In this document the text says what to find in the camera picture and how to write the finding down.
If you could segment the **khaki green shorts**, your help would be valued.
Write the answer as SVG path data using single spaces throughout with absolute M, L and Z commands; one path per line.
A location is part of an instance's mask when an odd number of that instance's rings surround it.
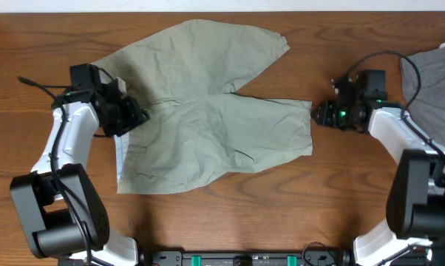
M 238 95 L 289 50 L 277 32 L 193 19 L 97 61 L 148 111 L 118 137 L 121 194 L 176 194 L 313 151 L 306 100 Z

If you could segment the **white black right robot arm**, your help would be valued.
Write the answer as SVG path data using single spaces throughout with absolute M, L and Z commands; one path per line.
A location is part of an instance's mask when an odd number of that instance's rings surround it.
M 353 241 L 350 265 L 445 265 L 445 148 L 387 99 L 383 70 L 331 81 L 336 99 L 311 112 L 320 126 L 377 139 L 396 162 L 386 217 Z

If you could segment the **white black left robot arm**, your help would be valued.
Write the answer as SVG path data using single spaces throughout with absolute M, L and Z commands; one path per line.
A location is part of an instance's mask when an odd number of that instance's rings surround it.
M 14 177 L 10 196 L 30 252 L 59 265 L 139 265 L 136 240 L 109 224 L 106 208 L 86 173 L 97 130 L 120 137 L 149 115 L 126 84 L 94 64 L 69 69 L 71 84 L 52 95 L 53 125 L 30 173 Z

